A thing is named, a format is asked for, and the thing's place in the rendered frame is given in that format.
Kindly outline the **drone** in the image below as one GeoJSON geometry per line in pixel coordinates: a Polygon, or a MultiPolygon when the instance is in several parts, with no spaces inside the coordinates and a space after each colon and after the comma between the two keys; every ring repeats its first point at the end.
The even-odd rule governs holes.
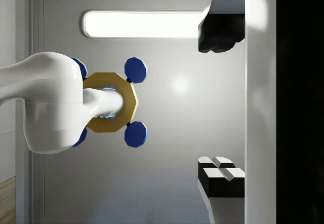
{"type": "Polygon", "coordinates": [[[86,77],[86,66],[72,58],[80,67],[83,77],[84,103],[89,103],[91,119],[86,124],[79,141],[82,143],[87,130],[96,133],[116,132],[126,126],[124,140],[130,147],[140,147],[147,138],[147,127],[142,122],[132,121],[138,106],[134,83],[141,83],[147,77],[146,64],[137,57],[129,58],[124,66],[126,79],[115,72],[96,72],[86,77]]]}

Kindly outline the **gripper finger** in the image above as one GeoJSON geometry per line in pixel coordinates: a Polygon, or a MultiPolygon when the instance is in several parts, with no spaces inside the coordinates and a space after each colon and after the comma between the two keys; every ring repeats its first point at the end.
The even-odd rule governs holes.
{"type": "Polygon", "coordinates": [[[208,0],[198,25],[198,51],[222,53],[245,38],[245,0],[208,0]]]}
{"type": "Polygon", "coordinates": [[[245,223],[245,173],[230,159],[200,157],[198,188],[211,224],[245,223]]]}

